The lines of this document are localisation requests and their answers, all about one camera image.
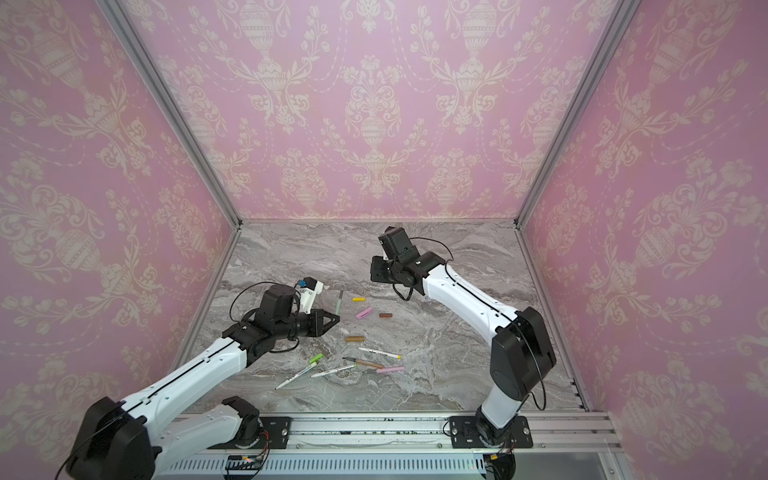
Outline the white yellow marker pen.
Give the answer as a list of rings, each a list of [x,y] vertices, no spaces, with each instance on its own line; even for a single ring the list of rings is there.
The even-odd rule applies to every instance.
[[[392,359],[397,359],[397,360],[401,360],[403,358],[402,355],[399,355],[399,354],[390,353],[390,352],[386,352],[386,351],[382,351],[382,350],[377,350],[377,349],[366,348],[366,347],[358,347],[358,350],[362,351],[362,352],[365,352],[365,353],[371,353],[371,354],[374,354],[374,355],[385,356],[385,357],[392,358]]]

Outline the light green fountain pen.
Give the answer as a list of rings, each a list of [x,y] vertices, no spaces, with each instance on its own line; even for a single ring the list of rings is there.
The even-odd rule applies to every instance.
[[[342,303],[343,303],[343,295],[344,295],[344,290],[340,290],[339,294],[338,294],[338,297],[337,297],[337,300],[336,300],[336,303],[335,303],[335,315],[337,315],[337,316],[339,316],[340,313],[341,313],[341,307],[342,307]]]

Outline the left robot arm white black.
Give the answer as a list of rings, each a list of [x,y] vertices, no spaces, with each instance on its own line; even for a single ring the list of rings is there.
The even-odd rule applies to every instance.
[[[271,282],[260,305],[202,353],[121,400],[103,397],[86,411],[60,471],[73,479],[152,479],[212,446],[269,451],[260,411],[239,396],[186,420],[180,414],[224,380],[275,352],[280,340],[321,337],[340,318],[315,307],[322,282]]]

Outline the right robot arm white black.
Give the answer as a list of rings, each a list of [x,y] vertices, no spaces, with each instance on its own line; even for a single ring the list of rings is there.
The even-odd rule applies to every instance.
[[[557,365],[554,347],[542,314],[532,307],[519,310],[494,299],[464,279],[454,268],[454,257],[420,252],[401,227],[389,227],[378,236],[384,254],[371,260],[370,279],[400,286],[408,301],[417,292],[436,301],[472,327],[490,346],[489,374],[493,381],[475,418],[480,438],[490,446],[511,441],[511,428],[523,404],[541,388]]]

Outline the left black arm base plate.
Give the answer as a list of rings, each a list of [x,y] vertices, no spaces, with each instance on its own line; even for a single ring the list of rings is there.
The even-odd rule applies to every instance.
[[[266,445],[270,450],[285,450],[290,439],[292,418],[289,416],[267,416],[260,418],[259,433],[251,440],[230,440],[209,447],[209,450],[251,449],[261,451]]]

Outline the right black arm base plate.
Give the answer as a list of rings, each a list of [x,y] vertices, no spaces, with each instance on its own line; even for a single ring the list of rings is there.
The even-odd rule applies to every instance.
[[[520,415],[501,428],[478,416],[451,416],[446,434],[455,449],[530,449],[534,445],[528,420]]]

